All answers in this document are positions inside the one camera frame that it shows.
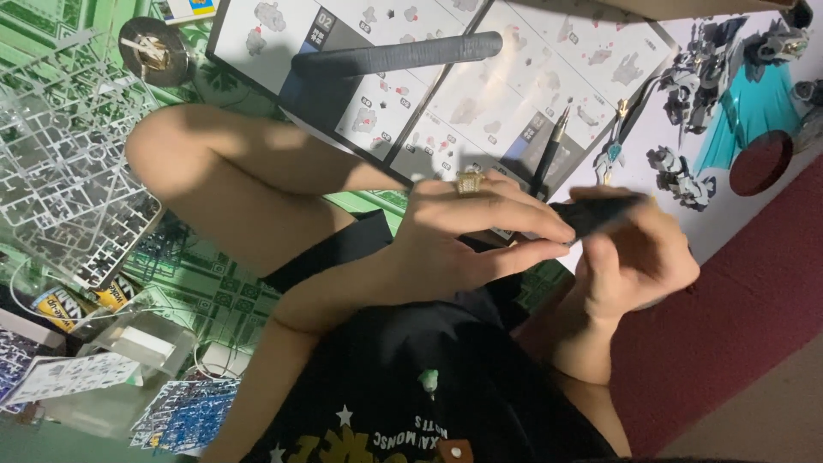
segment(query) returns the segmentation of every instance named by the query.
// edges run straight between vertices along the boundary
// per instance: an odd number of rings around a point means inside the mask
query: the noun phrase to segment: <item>leg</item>
[[[126,157],[158,199],[259,276],[354,222],[319,195],[402,188],[291,124],[205,105],[147,116]]]

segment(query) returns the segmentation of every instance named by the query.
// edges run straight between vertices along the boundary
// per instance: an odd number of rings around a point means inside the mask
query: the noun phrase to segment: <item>gray foam tube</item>
[[[291,59],[291,69],[304,78],[355,77],[477,61],[496,56],[502,48],[500,34],[482,32],[409,44],[297,54]]]

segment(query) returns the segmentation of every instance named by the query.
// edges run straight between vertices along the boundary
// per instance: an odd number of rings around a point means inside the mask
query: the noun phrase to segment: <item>black pen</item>
[[[569,105],[566,106],[563,115],[557,120],[555,129],[551,131],[549,143],[546,145],[546,150],[543,151],[543,157],[540,158],[540,163],[537,164],[537,170],[534,171],[532,183],[528,186],[528,194],[534,198],[540,193],[540,188],[543,186],[543,181],[546,179],[546,173],[549,171],[551,163],[555,160],[557,151],[560,149],[560,140],[565,133],[565,127],[569,123],[569,111],[571,111],[571,98],[569,98]]]

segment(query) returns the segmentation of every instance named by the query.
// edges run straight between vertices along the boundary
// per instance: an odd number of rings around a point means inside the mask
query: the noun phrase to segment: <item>yellow packaging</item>
[[[42,296],[35,299],[31,305],[42,314],[58,317],[49,318],[49,320],[67,333],[74,328],[77,320],[85,315],[83,305],[62,286],[48,290]]]
[[[115,313],[126,305],[126,302],[131,301],[140,288],[128,281],[123,275],[115,275],[111,284],[106,289],[95,291],[99,297],[97,303],[103,307],[108,307],[112,313]]]

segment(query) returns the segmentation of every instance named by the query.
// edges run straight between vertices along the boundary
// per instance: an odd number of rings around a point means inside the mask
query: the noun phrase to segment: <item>instruction manual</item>
[[[487,31],[504,46],[483,61],[337,80],[291,71],[296,54]],[[676,48],[659,25],[587,0],[223,0],[207,56],[408,184],[469,168],[530,181],[572,101],[546,178],[557,186]]]

